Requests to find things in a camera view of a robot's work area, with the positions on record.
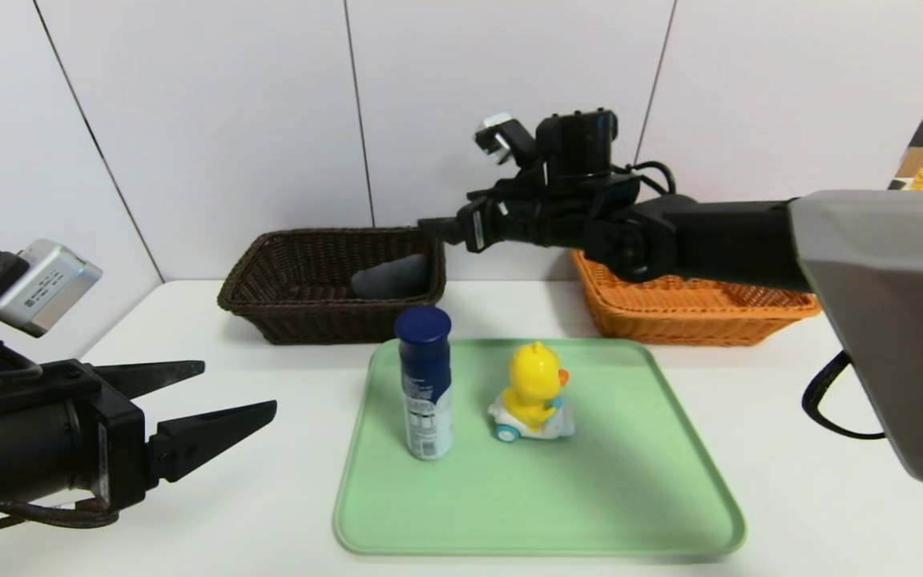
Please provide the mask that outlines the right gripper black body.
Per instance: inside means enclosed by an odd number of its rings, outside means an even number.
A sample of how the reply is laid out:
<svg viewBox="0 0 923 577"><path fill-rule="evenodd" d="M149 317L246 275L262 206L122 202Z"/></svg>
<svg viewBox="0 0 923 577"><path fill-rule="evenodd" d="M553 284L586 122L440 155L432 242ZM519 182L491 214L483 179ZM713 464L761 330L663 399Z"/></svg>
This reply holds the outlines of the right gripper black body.
<svg viewBox="0 0 923 577"><path fill-rule="evenodd" d="M486 251L502 242L538 244L538 219L546 188L517 180L498 180L490 188L466 194L468 204L457 212L466 249Z"/></svg>

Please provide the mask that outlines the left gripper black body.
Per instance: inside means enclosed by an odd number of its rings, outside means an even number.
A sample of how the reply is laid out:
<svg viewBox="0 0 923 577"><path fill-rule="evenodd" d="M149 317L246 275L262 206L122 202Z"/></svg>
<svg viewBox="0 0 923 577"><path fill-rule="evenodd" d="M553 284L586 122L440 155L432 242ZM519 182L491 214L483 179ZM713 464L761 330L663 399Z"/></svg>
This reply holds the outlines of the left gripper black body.
<svg viewBox="0 0 923 577"><path fill-rule="evenodd" d="M0 499L90 490L124 508L147 492L144 413L75 359L0 379Z"/></svg>

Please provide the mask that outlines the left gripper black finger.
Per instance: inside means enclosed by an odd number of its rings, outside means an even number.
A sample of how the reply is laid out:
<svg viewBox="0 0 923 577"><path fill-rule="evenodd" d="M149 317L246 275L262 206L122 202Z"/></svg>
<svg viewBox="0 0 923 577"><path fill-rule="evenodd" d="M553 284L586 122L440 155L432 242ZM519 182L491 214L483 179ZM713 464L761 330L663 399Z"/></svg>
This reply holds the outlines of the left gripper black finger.
<svg viewBox="0 0 923 577"><path fill-rule="evenodd" d="M125 398L136 399L205 372L197 359L151 364L93 365L92 372Z"/></svg>
<svg viewBox="0 0 923 577"><path fill-rule="evenodd" d="M270 424L278 402L264 401L160 422L147 441L147 489L178 482Z"/></svg>

